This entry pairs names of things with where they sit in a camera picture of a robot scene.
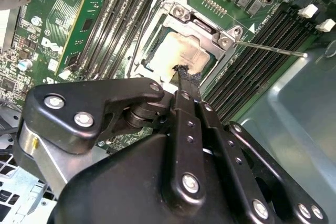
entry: dimm slot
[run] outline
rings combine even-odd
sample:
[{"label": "dimm slot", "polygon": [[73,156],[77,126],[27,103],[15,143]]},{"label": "dimm slot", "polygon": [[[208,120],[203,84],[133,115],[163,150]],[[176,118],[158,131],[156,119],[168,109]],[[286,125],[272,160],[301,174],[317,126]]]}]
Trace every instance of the dimm slot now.
[{"label": "dimm slot", "polygon": [[102,21],[103,21],[103,18],[104,18],[104,14],[107,10],[107,8],[111,8],[113,9],[115,4],[116,4],[116,1],[117,0],[105,0],[102,8],[101,8],[101,11],[98,15],[98,18],[93,26],[93,29],[92,29],[92,32],[86,42],[86,45],[82,51],[82,53],[80,54],[80,57],[79,57],[79,60],[78,60],[78,65],[81,66],[82,63],[86,60],[87,56],[88,56],[88,52],[89,52],[89,49],[92,47],[92,43],[93,43],[93,40],[95,39],[96,36],[100,36],[98,34],[98,31],[99,30],[102,30],[102,27],[103,27],[103,24],[102,24]]},{"label": "dimm slot", "polygon": [[142,7],[142,8],[144,8],[144,11],[145,11],[145,12],[143,12],[143,13],[138,17],[139,22],[135,23],[135,26],[134,26],[133,29],[132,29],[132,33],[130,33],[129,36],[128,36],[128,38],[125,39],[125,41],[126,41],[126,43],[127,43],[128,46],[127,46],[127,47],[124,46],[124,45],[125,45],[125,41],[124,41],[124,43],[123,43],[124,45],[122,46],[122,50],[119,50],[119,52],[122,52],[122,53],[118,53],[116,59],[114,60],[113,65],[112,65],[112,66],[110,67],[110,69],[109,69],[109,72],[108,72],[108,79],[111,79],[111,78],[114,77],[114,75],[115,75],[115,73],[116,73],[116,71],[117,71],[117,69],[118,69],[120,63],[122,62],[122,59],[124,58],[124,56],[125,56],[125,54],[126,54],[127,48],[131,45],[131,43],[132,43],[134,37],[135,37],[136,34],[137,34],[137,31],[138,31],[138,27],[137,27],[137,25],[143,23],[143,21],[144,21],[144,19],[145,19],[145,16],[146,16],[146,13],[147,13],[146,11],[149,11],[149,7],[150,7],[151,3],[152,3],[152,0],[147,0],[146,4]]},{"label": "dimm slot", "polygon": [[[271,33],[269,33],[269,31],[277,29],[279,25],[283,24],[281,21],[286,18],[286,15],[282,14],[282,15],[279,15],[278,17],[276,17],[276,18],[277,18],[277,20],[280,20],[280,22],[272,23],[269,26],[265,27],[266,32],[263,32],[260,36],[258,36],[255,39],[255,42],[253,42],[253,43],[264,45],[265,40],[271,35]],[[236,60],[237,63],[234,63],[232,66],[229,67],[229,70],[227,71],[227,73],[221,78],[221,80],[218,82],[218,84],[216,86],[217,87],[222,87],[222,85],[224,85],[224,84],[225,84],[225,86],[227,86],[229,84],[228,78],[233,78],[234,76],[239,74],[241,72],[242,68],[246,64],[248,64],[251,60],[254,60],[254,61],[258,60],[258,58],[255,57],[255,53],[257,53],[258,51],[260,51],[260,50],[256,49],[256,48],[245,48],[243,50],[243,52],[240,54],[240,57],[238,57],[238,59]],[[214,103],[216,105],[216,100],[218,100],[218,97],[221,96],[223,92],[225,92],[224,90],[225,89],[214,89],[213,92],[211,94],[209,94],[209,96],[207,97],[207,99],[209,99],[209,103],[211,103],[211,104]]]},{"label": "dimm slot", "polygon": [[[287,22],[281,23],[280,26],[277,27],[277,29],[281,31],[287,30],[291,25],[293,25],[293,22],[291,23],[289,20],[287,20]],[[268,37],[267,41],[264,41],[263,44],[276,45],[277,40],[279,40],[279,35],[280,34],[271,34]],[[237,71],[238,74],[236,76],[233,76],[233,78],[226,84],[224,88],[225,93],[221,95],[221,99],[216,100],[212,105],[217,108],[221,106],[219,105],[219,103],[225,103],[230,95],[239,88],[240,84],[249,78],[249,74],[251,73],[253,68],[255,68],[263,61],[268,62],[270,55],[270,52],[257,49],[255,51],[255,54],[251,57],[251,62],[248,63],[250,66],[241,68],[240,71]]]},{"label": "dimm slot", "polygon": [[101,59],[101,62],[98,64],[98,74],[101,77],[103,74],[103,71],[106,67],[106,64],[109,62],[111,56],[113,55],[113,52],[115,48],[117,47],[117,44],[123,34],[123,31],[127,25],[127,23],[130,21],[132,14],[136,11],[138,7],[138,3],[141,0],[129,0],[127,6],[126,6],[126,12],[122,14],[120,17],[121,22],[119,22],[116,26],[114,37],[111,39],[111,43],[109,44],[109,48],[107,52],[104,54],[104,56]]},{"label": "dimm slot", "polygon": [[[293,37],[296,37],[297,34],[301,33],[302,30],[298,31],[296,29],[292,29],[290,34],[286,34],[286,38],[289,38],[289,39],[283,39],[281,41],[281,43],[279,44],[279,47],[286,47],[286,45],[291,45],[291,42],[293,42]],[[247,92],[247,90],[250,88],[250,87],[255,87],[257,89],[259,89],[259,86],[258,85],[255,85],[255,82],[264,75],[265,71],[270,68],[272,66],[272,64],[274,62],[276,62],[277,60],[287,60],[288,59],[288,56],[284,56],[284,55],[281,55],[281,54],[277,54],[277,53],[274,53],[274,52],[268,52],[265,56],[263,56],[263,58],[261,59],[261,61],[258,63],[258,65],[254,66],[254,69],[252,70],[252,72],[250,72],[249,76],[248,76],[248,79],[249,81],[245,82],[245,83],[240,83],[239,85],[243,84],[241,87],[240,87],[240,90],[242,90],[242,94],[240,94],[241,96],[244,95],[245,92]],[[218,109],[219,111],[227,111],[228,110],[228,106],[232,106],[230,104],[235,104],[236,103],[236,100],[237,98],[240,96],[240,95],[237,95],[237,94],[234,94],[235,97],[231,97],[230,99],[230,103],[224,103],[223,105],[219,106]]]},{"label": "dimm slot", "polygon": [[121,10],[121,8],[123,7],[124,5],[124,2],[125,0],[117,0],[116,3],[115,3],[115,7],[114,9],[112,9],[112,12],[108,18],[108,21],[107,21],[107,24],[106,26],[103,28],[103,32],[101,34],[101,36],[99,36],[99,39],[98,39],[98,42],[96,43],[96,46],[93,46],[90,48],[90,52],[89,53],[89,57],[90,57],[90,60],[88,61],[88,63],[85,65],[85,68],[88,69],[89,71],[92,71],[93,67],[95,66],[96,64],[96,61],[98,60],[99,58],[99,53],[104,45],[104,42],[107,40],[110,32],[111,32],[111,29],[114,25],[114,22]]},{"label": "dimm slot", "polygon": [[[302,39],[303,41],[305,41],[306,39],[309,38],[309,33],[305,32],[305,36],[301,36],[300,39]],[[271,78],[271,76],[282,66],[283,63],[285,63],[287,61],[287,58],[283,58],[281,60],[281,62],[278,62],[275,66],[273,66],[273,68],[271,69],[271,71],[269,72],[268,75],[264,76],[263,79],[259,82],[258,86],[255,89],[250,90],[247,94],[244,94],[242,97],[240,97],[240,101],[238,102],[238,104],[233,104],[228,112],[226,113],[226,115],[222,116],[221,118],[221,123],[222,124],[226,124],[239,110],[240,108],[242,108],[244,106],[244,104],[251,99],[257,92],[259,89],[259,86],[262,86],[263,84],[265,84],[269,78]]]}]

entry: green circuit board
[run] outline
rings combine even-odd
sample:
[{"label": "green circuit board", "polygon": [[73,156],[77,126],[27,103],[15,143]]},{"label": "green circuit board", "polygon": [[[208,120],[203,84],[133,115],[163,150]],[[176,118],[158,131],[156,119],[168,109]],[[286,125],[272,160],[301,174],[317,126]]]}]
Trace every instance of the green circuit board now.
[{"label": "green circuit board", "polygon": [[[255,12],[252,1],[239,4],[239,0],[188,0],[188,4],[209,18],[222,29],[234,25],[243,28],[243,41],[250,41],[261,31],[281,4],[280,0],[254,0],[260,2]],[[326,10],[336,9],[336,0],[312,0]],[[75,69],[66,76],[62,74],[76,60],[85,47],[94,28],[104,0],[31,0],[20,9],[13,47],[0,55],[0,95],[2,99],[22,106],[27,91],[39,84],[78,81],[81,69]],[[108,52],[103,47],[99,55]],[[113,64],[116,53],[112,53],[107,66]],[[23,72],[17,69],[19,60],[29,59],[32,67]],[[118,66],[117,78],[123,78],[128,58],[124,57]],[[214,79],[209,89],[216,83]],[[111,146],[119,150],[148,130],[134,136],[119,136]]]}]

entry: motherboard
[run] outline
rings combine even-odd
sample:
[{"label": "motherboard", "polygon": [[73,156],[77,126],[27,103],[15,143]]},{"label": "motherboard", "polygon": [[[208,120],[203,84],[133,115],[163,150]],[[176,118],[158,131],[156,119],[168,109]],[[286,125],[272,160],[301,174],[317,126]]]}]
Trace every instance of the motherboard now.
[{"label": "motherboard", "polygon": [[[40,84],[164,84],[187,64],[226,123],[297,60],[236,42],[305,51],[333,28],[335,10],[336,0],[0,0],[0,98],[21,108]],[[150,132],[98,144],[113,153]]]}]

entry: screw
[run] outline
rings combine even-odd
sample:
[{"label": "screw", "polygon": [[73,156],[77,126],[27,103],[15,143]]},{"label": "screw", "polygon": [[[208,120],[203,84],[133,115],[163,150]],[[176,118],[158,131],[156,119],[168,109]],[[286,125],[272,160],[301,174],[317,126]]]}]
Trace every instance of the screw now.
[{"label": "screw", "polygon": [[98,142],[98,146],[99,147],[103,147],[105,145],[105,142],[104,141],[100,141],[100,142]]},{"label": "screw", "polygon": [[242,129],[238,125],[233,125],[233,128],[238,132],[242,132]]},{"label": "screw", "polygon": [[303,204],[299,204],[298,207],[302,215],[305,216],[307,219],[310,219],[311,216],[310,216],[310,212],[308,211],[308,209]]},{"label": "screw", "polygon": [[189,14],[184,15],[184,19],[185,20],[189,20],[190,19],[190,15]]},{"label": "screw", "polygon": [[58,110],[64,107],[64,101],[62,98],[57,97],[55,95],[51,95],[44,99],[44,104],[54,110]]},{"label": "screw", "polygon": [[182,96],[187,99],[187,100],[190,100],[190,96],[187,94],[187,93],[182,93]]},{"label": "screw", "polygon": [[155,83],[151,83],[149,86],[151,87],[152,90],[155,90],[155,91],[159,91],[160,90],[160,88],[158,87],[158,85],[155,84]]},{"label": "screw", "polygon": [[196,178],[190,174],[184,174],[182,177],[182,184],[184,188],[192,194],[195,194],[199,190],[199,184],[196,180]]},{"label": "screw", "polygon": [[93,125],[93,117],[87,112],[79,112],[75,115],[75,123],[82,127],[91,127]]},{"label": "screw", "polygon": [[313,213],[316,215],[317,218],[319,219],[323,219],[323,214],[321,213],[321,211],[314,205],[311,206],[311,210],[313,211]]},{"label": "screw", "polygon": [[221,44],[222,47],[226,47],[226,45],[229,43],[227,39],[219,39],[218,42]]},{"label": "screw", "polygon": [[187,140],[189,143],[193,143],[194,142],[194,138],[192,136],[188,136]]},{"label": "screw", "polygon": [[176,6],[174,9],[173,9],[173,14],[175,17],[177,18],[181,18],[183,17],[184,15],[184,9],[180,6]]},{"label": "screw", "polygon": [[253,200],[253,207],[254,210],[256,211],[256,213],[262,217],[263,219],[267,219],[268,218],[268,211],[266,209],[266,207],[264,206],[263,203],[261,203],[261,201],[255,199]]},{"label": "screw", "polygon": [[209,104],[205,104],[204,107],[207,111],[212,111],[212,108],[210,107]]}]

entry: black plastic bracket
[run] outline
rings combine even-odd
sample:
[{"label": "black plastic bracket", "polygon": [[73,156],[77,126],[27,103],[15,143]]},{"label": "black plastic bracket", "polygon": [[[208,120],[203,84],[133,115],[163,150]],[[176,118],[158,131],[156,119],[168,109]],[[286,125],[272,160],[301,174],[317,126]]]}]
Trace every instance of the black plastic bracket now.
[{"label": "black plastic bracket", "polygon": [[270,190],[268,194],[271,198],[268,201],[272,202],[276,214],[283,221],[328,223],[328,217],[323,209],[240,124],[230,122],[225,129],[239,140],[239,146],[249,159],[249,166],[254,176],[265,183]]},{"label": "black plastic bracket", "polygon": [[193,215],[205,201],[201,123],[191,96],[177,90],[169,116],[170,135],[163,173],[163,198],[180,215]]},{"label": "black plastic bracket", "polygon": [[[60,97],[65,105],[49,108],[44,99],[50,95]],[[95,142],[113,136],[113,128],[125,108],[159,102],[163,96],[162,88],[148,78],[41,85],[29,91],[20,124],[24,120],[30,130],[62,150],[81,154],[93,148]],[[74,117],[79,112],[89,113],[94,124],[76,124]]]},{"label": "black plastic bracket", "polygon": [[[224,131],[213,108],[201,102],[198,114],[202,120],[203,145],[214,154],[230,210],[239,223],[280,223],[265,201],[238,143]],[[255,204],[261,206],[259,212]]]}]

